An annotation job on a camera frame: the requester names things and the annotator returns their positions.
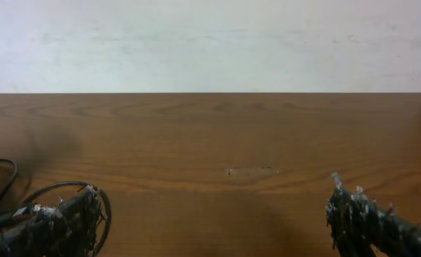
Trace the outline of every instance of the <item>wooden surface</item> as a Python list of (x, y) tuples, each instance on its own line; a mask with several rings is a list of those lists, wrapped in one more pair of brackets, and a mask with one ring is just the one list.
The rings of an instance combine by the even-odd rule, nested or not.
[(104, 189), (101, 256), (338, 256), (333, 171), (421, 223), (421, 94), (0, 95), (0, 157), (21, 165), (0, 208)]

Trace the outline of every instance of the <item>white wall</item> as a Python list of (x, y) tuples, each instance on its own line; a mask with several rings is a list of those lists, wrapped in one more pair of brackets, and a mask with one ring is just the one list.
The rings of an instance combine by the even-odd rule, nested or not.
[(421, 0), (0, 0), (0, 92), (421, 92)]

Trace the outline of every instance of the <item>wood grain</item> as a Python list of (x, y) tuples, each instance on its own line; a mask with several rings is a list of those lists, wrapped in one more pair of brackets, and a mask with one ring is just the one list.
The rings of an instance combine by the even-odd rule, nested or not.
[(0, 95), (0, 157), (21, 165), (0, 208), (103, 188), (101, 256), (338, 256), (333, 171), (421, 223), (421, 94)]

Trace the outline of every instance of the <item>black cable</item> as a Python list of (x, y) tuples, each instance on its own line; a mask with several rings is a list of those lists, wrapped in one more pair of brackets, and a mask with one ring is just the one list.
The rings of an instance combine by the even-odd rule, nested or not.
[(12, 184), (16, 180), (16, 178), (19, 174), (19, 168), (18, 168), (17, 163), (15, 161), (12, 161), (12, 160), (9, 160), (9, 159), (0, 158), (0, 162), (10, 163), (14, 168), (14, 171), (12, 172), (12, 176), (9, 179), (9, 182), (6, 184), (3, 191), (1, 191), (1, 193), (0, 193), (0, 201), (1, 201), (1, 199), (4, 197), (4, 195), (6, 195), (7, 191), (11, 188)]
[[(91, 185), (89, 183), (85, 183), (85, 182), (80, 182), (80, 181), (66, 181), (66, 182), (55, 183), (53, 185), (46, 186), (44, 188), (41, 188), (41, 189), (35, 191), (30, 196), (28, 196), (22, 203), (31, 203), (32, 201), (34, 201), (36, 198), (38, 198), (42, 194), (44, 194), (46, 192), (49, 192), (52, 189), (59, 188), (59, 187), (62, 187), (62, 186), (83, 186), (83, 187), (85, 187), (85, 186), (93, 186), (93, 185)], [(98, 245), (95, 247), (94, 255), (98, 254), (99, 251), (101, 250), (101, 248), (103, 247), (103, 244), (106, 241), (106, 238), (108, 237), (109, 228), (111, 227), (111, 219), (112, 219), (111, 204), (109, 203), (108, 196), (100, 188), (98, 188), (98, 192), (99, 192), (99, 195), (101, 196), (101, 198), (103, 199), (104, 209), (106, 210), (106, 223), (104, 224), (104, 230), (103, 230), (103, 234), (101, 235), (100, 241), (98, 242)]]

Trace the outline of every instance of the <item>wooden table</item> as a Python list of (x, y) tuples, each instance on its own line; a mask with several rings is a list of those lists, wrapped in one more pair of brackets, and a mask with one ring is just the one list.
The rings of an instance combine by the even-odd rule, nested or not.
[(101, 256), (338, 256), (334, 171), (421, 223), (421, 94), (0, 95), (0, 157), (21, 166), (0, 209), (105, 190)]

